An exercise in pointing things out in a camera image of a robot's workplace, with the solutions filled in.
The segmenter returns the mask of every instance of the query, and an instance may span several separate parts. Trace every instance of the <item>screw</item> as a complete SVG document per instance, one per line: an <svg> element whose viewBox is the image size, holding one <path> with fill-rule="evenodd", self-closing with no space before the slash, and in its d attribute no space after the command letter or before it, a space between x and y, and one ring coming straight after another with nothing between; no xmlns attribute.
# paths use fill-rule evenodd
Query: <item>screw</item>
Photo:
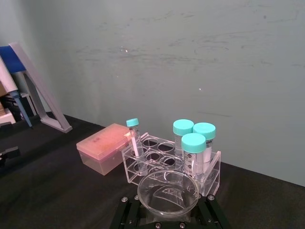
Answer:
<svg viewBox="0 0 305 229"><path fill-rule="evenodd" d="M155 226L157 229L160 229L160 228L161 228L161 223L156 223L154 226Z"/></svg>
<svg viewBox="0 0 305 229"><path fill-rule="evenodd" d="M123 198L121 199L122 202L126 202L127 200L128 200L127 197L123 197Z"/></svg>
<svg viewBox="0 0 305 229"><path fill-rule="evenodd" d="M185 223L180 223L179 226L181 229L184 229L186 227Z"/></svg>
<svg viewBox="0 0 305 229"><path fill-rule="evenodd" d="M215 197L214 197L213 195L209 195L209 196L208 196L208 199L209 199L209 200L215 200Z"/></svg>

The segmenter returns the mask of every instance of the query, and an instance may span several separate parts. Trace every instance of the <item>pipette stand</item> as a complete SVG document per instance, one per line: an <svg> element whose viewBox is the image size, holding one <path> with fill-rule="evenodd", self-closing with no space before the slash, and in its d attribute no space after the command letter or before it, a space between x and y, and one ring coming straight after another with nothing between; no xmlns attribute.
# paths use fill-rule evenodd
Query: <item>pipette stand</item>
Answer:
<svg viewBox="0 0 305 229"><path fill-rule="evenodd" d="M40 74L34 67L27 54L24 52L22 47L18 43L10 43L9 46L14 52L9 57L10 62L13 62L13 65L12 67L7 66L7 68L8 70L10 70L10 68L15 68L16 65L21 66L18 70L15 70L13 72L10 71L10 73L21 72L21 75L24 76L27 90L31 95L36 111L40 116L41 122L64 133L67 133L72 130L72 127L61 112L60 107L57 104L55 98L47 89L46 85L42 81ZM47 115L37 90L40 92L41 96L53 112L56 119L50 118Z"/></svg>

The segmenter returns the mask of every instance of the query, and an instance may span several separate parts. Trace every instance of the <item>teal screw cap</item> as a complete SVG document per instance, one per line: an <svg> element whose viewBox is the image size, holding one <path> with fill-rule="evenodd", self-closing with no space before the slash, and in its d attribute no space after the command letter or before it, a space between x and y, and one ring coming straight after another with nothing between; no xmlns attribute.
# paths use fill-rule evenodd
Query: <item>teal screw cap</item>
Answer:
<svg viewBox="0 0 305 229"><path fill-rule="evenodd" d="M173 123L173 132L176 135L183 136L193 132L194 123L188 119L179 119Z"/></svg>
<svg viewBox="0 0 305 229"><path fill-rule="evenodd" d="M191 154L198 154L205 150L205 137L201 134L186 134L181 139L181 147L184 151Z"/></svg>
<svg viewBox="0 0 305 229"><path fill-rule="evenodd" d="M205 136L206 140L216 137L216 127L211 123L196 123L193 127L193 133L199 133Z"/></svg>
<svg viewBox="0 0 305 229"><path fill-rule="evenodd" d="M128 127L132 127L139 124L139 120L137 118L132 118L126 121Z"/></svg>

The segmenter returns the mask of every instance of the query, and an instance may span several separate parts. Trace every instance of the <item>black device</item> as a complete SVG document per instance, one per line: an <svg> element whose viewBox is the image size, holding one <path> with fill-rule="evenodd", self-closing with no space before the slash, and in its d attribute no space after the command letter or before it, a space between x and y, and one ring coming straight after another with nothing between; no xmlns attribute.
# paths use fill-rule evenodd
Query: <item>black device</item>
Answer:
<svg viewBox="0 0 305 229"><path fill-rule="evenodd" d="M11 128L12 128L11 123L0 124L0 131L6 131ZM0 167L5 166L5 162L7 159L11 159L17 156L20 156L20 150L17 146L6 149L3 152L0 150Z"/></svg>
<svg viewBox="0 0 305 229"><path fill-rule="evenodd" d="M232 229L214 195L200 197L191 210L191 222L161 221L145 224L146 208L136 195L120 200L110 229Z"/></svg>
<svg viewBox="0 0 305 229"><path fill-rule="evenodd" d="M22 95L19 97L19 99L20 99L20 101L23 105L23 108L24 108L25 112L27 113L28 117L33 117L35 114L29 103L29 101L30 101L33 104L31 97L28 97L28 95L22 93ZM21 114L20 108L18 107L15 99L13 97L11 97L9 94L1 97L0 102L2 103L4 108L8 108L10 110L10 112L14 116L14 119L16 122L24 120L24 118Z"/></svg>

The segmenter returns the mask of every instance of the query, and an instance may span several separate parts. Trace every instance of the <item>black metal frame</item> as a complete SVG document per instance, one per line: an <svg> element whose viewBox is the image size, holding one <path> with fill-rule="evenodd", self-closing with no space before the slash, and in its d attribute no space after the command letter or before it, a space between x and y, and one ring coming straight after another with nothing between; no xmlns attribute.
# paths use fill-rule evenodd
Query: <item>black metal frame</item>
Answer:
<svg viewBox="0 0 305 229"><path fill-rule="evenodd" d="M179 221L153 222L139 225L146 209L137 196L123 197L113 217L110 229L232 229L214 195L201 197L191 211L196 223Z"/></svg>

